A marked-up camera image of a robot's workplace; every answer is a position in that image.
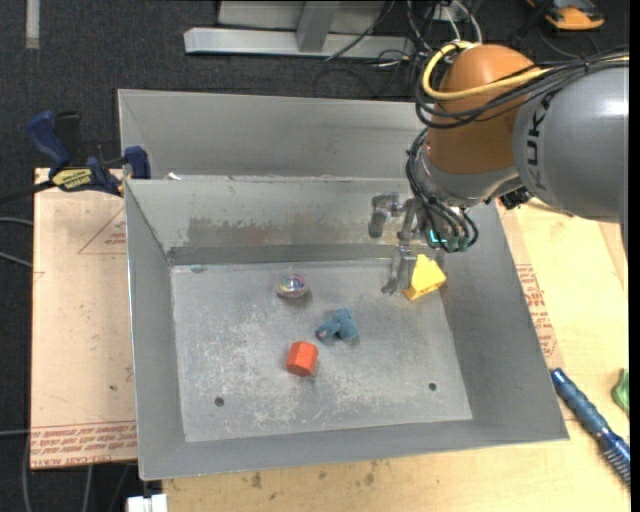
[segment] metal stand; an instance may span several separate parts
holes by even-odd
[[[341,6],[344,2],[260,2],[252,9],[246,5],[252,2],[242,2],[241,8],[233,5],[237,3],[223,2],[220,21],[243,28],[190,29],[184,34],[186,53],[330,57],[363,33],[383,4],[360,2],[354,8]],[[225,4],[231,5],[225,10]],[[376,58],[385,50],[402,51],[405,42],[403,37],[366,36],[342,56]]]

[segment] orange object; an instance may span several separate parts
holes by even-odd
[[[287,370],[300,377],[309,377],[316,370],[318,348],[306,341],[296,341],[289,349]]]

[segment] gray base plate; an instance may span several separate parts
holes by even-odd
[[[470,419],[440,293],[415,302],[383,295],[388,266],[296,265],[311,291],[295,300],[275,293],[287,264],[174,267],[186,440]],[[315,329],[343,307],[352,310],[359,338],[317,340]],[[313,377],[285,369],[298,340],[319,349]]]

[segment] blue clamp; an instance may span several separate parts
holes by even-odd
[[[46,111],[35,116],[27,125],[27,134],[35,148],[49,156],[54,166],[49,170],[49,181],[66,192],[97,190],[121,195],[122,181],[113,176],[106,166],[93,156],[87,158],[84,167],[71,167],[72,156],[57,137],[54,115]],[[149,179],[151,170],[147,154],[140,146],[127,148],[124,157],[114,162],[129,164],[132,178]]]
[[[322,342],[335,335],[345,341],[350,341],[358,336],[358,326],[351,318],[350,309],[338,309],[331,315],[330,320],[316,329],[316,337]]]

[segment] yellow object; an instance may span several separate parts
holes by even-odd
[[[404,293],[409,300],[415,300],[425,293],[440,288],[446,280],[447,276],[444,275],[435,261],[428,259],[424,254],[418,254],[411,278],[411,286]]]

